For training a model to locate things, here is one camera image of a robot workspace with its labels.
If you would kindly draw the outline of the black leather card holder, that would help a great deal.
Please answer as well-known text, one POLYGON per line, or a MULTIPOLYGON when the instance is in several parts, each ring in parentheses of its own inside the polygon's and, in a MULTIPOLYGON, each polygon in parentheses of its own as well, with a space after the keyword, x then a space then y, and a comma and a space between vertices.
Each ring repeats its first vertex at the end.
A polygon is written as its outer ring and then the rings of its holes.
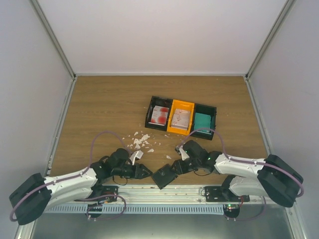
POLYGON ((164 165, 151 176, 160 190, 170 184, 177 177, 178 175, 169 164, 164 165))

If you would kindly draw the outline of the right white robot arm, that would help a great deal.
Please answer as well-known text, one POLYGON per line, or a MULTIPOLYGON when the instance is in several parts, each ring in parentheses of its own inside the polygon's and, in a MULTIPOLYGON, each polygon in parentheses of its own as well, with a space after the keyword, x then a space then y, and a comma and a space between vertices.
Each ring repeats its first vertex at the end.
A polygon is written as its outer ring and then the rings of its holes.
POLYGON ((193 140, 177 151, 181 159, 174 161, 172 169, 178 175, 198 170, 227 175, 220 190, 227 202, 238 196, 260 196, 290 208, 302 192, 303 177, 273 154, 259 159, 235 157, 220 151, 207 152, 193 140))

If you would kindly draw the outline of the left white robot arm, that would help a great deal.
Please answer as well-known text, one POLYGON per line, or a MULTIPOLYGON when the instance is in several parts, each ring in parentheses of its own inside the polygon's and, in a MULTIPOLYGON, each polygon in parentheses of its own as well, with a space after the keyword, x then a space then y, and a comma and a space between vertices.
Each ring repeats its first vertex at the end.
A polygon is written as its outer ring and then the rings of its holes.
POLYGON ((77 200, 98 201, 103 195, 102 184, 114 176, 138 180, 148 178, 153 173, 137 163, 142 156, 140 150, 129 154, 119 148, 110 156, 73 173, 55 177, 35 173, 9 196, 12 205, 9 218, 19 225, 26 225, 57 205, 77 200))

